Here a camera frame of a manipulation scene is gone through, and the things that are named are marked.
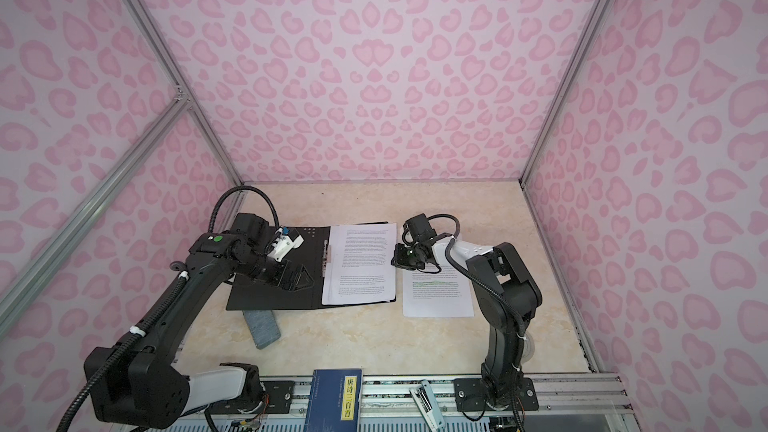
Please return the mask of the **teal folder with black inside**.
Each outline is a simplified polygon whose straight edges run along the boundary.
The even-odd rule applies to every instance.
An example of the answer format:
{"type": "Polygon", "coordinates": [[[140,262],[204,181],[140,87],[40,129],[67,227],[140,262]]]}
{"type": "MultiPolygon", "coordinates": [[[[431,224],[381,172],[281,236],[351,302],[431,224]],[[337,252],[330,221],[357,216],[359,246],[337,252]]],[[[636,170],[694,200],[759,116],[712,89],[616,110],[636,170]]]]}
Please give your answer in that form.
{"type": "Polygon", "coordinates": [[[239,276],[229,311],[317,310],[396,300],[392,223],[287,227],[265,232],[266,261],[239,276]]]}

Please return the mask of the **printed paper sheet top highlighted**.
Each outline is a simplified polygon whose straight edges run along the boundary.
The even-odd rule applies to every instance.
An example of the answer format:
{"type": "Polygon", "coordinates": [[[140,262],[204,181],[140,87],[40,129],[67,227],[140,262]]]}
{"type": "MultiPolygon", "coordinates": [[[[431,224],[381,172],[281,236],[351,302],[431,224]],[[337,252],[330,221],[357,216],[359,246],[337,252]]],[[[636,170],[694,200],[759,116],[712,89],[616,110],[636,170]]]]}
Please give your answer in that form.
{"type": "Polygon", "coordinates": [[[347,235],[346,226],[330,228],[322,306],[395,301],[396,268],[391,260],[396,236],[347,235]]]}

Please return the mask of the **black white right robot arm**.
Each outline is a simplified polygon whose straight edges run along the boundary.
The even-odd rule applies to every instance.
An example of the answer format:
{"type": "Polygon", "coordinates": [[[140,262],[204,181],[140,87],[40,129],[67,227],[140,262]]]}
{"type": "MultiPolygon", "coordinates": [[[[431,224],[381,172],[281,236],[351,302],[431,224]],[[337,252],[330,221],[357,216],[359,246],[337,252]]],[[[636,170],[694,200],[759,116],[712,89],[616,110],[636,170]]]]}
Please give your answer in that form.
{"type": "Polygon", "coordinates": [[[495,410],[518,412],[527,330],[543,296],[512,244],[477,245],[460,240],[460,231],[460,221],[450,214],[411,217],[392,264],[412,273],[455,271],[469,281],[489,324],[488,352],[481,365],[484,401],[495,410]]]}

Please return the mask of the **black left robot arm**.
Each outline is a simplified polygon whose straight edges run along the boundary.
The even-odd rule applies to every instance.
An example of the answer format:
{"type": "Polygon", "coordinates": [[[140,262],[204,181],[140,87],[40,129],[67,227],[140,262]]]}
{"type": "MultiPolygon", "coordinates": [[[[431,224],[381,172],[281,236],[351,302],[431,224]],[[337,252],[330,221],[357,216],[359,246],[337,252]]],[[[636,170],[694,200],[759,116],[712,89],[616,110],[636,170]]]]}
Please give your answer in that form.
{"type": "Polygon", "coordinates": [[[296,228],[270,229],[261,217],[240,213],[225,232],[206,232],[190,247],[177,276],[150,310],[110,348],[87,357],[86,385],[74,405],[90,401],[96,418],[165,429],[178,418],[233,401],[246,411],[263,410],[266,393],[257,366],[230,362],[197,375],[173,365],[177,351],[216,289],[235,276],[279,291],[311,285],[288,254],[304,242],[296,228]]]}

